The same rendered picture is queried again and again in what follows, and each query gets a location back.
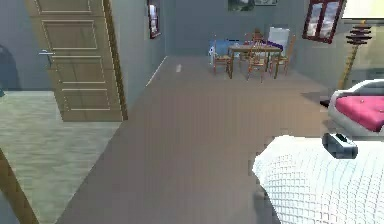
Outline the wooden dining chair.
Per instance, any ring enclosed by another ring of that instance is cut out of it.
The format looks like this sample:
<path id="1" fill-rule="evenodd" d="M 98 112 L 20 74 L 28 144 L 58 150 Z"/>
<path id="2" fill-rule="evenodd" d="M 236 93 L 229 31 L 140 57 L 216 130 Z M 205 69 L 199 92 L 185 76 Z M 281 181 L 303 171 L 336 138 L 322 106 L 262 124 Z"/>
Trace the wooden dining chair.
<path id="1" fill-rule="evenodd" d="M 213 42 L 213 51 L 212 51 L 212 59 L 213 59 L 213 71 L 216 72 L 216 68 L 218 65 L 223 65 L 225 67 L 225 71 L 227 73 L 230 73 L 230 64 L 231 64 L 231 57 L 227 54 L 218 54 L 216 52 L 217 50 L 217 38 L 214 38 Z"/>
<path id="2" fill-rule="evenodd" d="M 277 72 L 279 66 L 282 65 L 284 67 L 284 74 L 287 74 L 295 42 L 296 36 L 293 35 L 289 40 L 288 49 L 285 54 L 271 56 L 269 62 L 269 73 L 272 73 L 272 69 L 275 69 Z"/>
<path id="3" fill-rule="evenodd" d="M 247 61 L 249 63 L 253 63 L 257 59 L 257 48 L 263 44 L 263 34 L 258 28 L 255 28 L 252 33 L 244 34 L 245 41 L 244 45 L 251 45 L 253 49 L 247 52 L 239 53 L 239 63 Z"/>
<path id="4" fill-rule="evenodd" d="M 263 81 L 264 74 L 265 74 L 265 68 L 266 68 L 266 56 L 267 52 L 264 48 L 264 42 L 262 45 L 260 45 L 257 48 L 258 54 L 257 59 L 253 63 L 248 62 L 248 72 L 247 72 L 247 79 L 250 79 L 252 74 L 255 74 L 256 72 L 260 73 L 260 81 Z"/>

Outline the blue and white box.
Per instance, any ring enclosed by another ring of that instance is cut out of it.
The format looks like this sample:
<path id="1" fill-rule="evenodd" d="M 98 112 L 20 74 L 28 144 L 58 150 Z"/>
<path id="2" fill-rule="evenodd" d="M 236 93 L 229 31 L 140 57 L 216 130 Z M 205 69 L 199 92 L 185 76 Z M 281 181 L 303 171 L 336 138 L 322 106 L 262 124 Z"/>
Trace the blue and white box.
<path id="1" fill-rule="evenodd" d="M 238 40 L 224 39 L 224 40 L 210 40 L 208 55 L 210 56 L 210 63 L 213 63 L 213 54 L 224 55 L 228 52 L 228 47 L 231 45 L 239 44 Z"/>

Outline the wooden dining table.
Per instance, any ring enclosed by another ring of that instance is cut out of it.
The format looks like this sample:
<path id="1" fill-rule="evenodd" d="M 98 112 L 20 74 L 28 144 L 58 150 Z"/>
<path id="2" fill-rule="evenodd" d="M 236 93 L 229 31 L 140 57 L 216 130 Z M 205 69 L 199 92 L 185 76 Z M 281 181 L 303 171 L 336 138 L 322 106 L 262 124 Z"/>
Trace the wooden dining table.
<path id="1" fill-rule="evenodd" d="M 247 78 L 250 78 L 254 70 L 261 70 L 260 79 L 263 79 L 264 74 L 267 72 L 270 62 L 270 55 L 276 53 L 281 57 L 282 49 L 268 44 L 253 44 L 253 45 L 230 45 L 228 47 L 230 57 L 229 61 L 229 78 L 233 78 L 234 59 L 236 53 L 246 53 L 248 55 L 248 71 Z"/>

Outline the dark red framed picture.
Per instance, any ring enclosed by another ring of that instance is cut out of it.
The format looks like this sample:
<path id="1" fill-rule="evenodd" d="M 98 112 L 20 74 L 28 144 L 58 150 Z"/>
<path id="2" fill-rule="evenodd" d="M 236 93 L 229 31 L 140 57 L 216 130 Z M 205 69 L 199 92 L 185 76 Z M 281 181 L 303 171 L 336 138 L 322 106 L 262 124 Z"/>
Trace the dark red framed picture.
<path id="1" fill-rule="evenodd" d="M 161 34 L 160 32 L 160 15 L 156 0 L 147 0 L 148 22 L 149 22 L 149 37 L 155 39 Z"/>

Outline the white board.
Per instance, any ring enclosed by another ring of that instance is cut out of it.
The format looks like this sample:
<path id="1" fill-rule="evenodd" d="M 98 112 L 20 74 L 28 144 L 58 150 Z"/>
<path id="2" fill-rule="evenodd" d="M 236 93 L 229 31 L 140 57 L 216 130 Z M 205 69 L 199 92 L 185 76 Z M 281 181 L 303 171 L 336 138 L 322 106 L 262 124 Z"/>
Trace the white board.
<path id="1" fill-rule="evenodd" d="M 268 42 L 285 50 L 289 40 L 290 30 L 286 28 L 270 27 Z"/>

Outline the light wooden room door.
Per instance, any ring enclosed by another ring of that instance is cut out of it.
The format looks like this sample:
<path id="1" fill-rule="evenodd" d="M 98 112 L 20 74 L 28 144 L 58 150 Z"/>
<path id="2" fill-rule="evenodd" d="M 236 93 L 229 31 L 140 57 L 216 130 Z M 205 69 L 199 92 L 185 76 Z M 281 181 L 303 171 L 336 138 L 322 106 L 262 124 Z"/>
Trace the light wooden room door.
<path id="1" fill-rule="evenodd" d="M 128 118 L 111 0 L 24 0 L 65 122 Z"/>

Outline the dark red framed window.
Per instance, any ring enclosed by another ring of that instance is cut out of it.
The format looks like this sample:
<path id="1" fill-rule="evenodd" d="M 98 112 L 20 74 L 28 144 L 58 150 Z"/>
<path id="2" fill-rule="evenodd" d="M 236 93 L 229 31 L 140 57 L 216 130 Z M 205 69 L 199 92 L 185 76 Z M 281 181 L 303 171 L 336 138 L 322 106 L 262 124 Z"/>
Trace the dark red framed window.
<path id="1" fill-rule="evenodd" d="M 302 38 L 331 44 L 345 0 L 309 0 Z"/>

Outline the floor lamp with cream shade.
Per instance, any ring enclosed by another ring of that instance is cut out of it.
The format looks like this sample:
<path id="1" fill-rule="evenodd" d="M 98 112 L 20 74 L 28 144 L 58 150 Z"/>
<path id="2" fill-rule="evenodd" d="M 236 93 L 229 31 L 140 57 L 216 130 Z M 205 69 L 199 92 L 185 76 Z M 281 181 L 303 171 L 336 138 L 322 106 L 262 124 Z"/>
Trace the floor lamp with cream shade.
<path id="1" fill-rule="evenodd" d="M 371 28 L 384 24 L 384 0 L 346 0 L 342 19 L 353 27 L 346 36 L 347 43 L 352 49 L 338 81 L 339 89 L 344 89 L 346 86 L 359 47 L 372 38 Z"/>

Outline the green landscape wall picture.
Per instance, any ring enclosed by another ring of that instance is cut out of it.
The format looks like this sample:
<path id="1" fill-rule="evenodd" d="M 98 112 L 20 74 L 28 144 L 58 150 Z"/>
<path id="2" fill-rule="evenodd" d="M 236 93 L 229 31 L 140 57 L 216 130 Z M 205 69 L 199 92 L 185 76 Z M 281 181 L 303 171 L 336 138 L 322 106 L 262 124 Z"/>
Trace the green landscape wall picture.
<path id="1" fill-rule="evenodd" d="M 233 12 L 252 11 L 255 7 L 254 0 L 228 0 L 228 10 Z"/>

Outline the brown wooden door frame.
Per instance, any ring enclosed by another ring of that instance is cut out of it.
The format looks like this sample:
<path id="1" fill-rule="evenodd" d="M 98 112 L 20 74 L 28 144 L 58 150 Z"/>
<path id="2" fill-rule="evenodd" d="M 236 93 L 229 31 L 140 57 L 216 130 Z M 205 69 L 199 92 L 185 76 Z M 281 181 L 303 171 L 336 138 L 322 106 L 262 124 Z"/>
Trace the brown wooden door frame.
<path id="1" fill-rule="evenodd" d="M 19 224 L 40 224 L 1 148 L 0 191 L 4 193 Z"/>

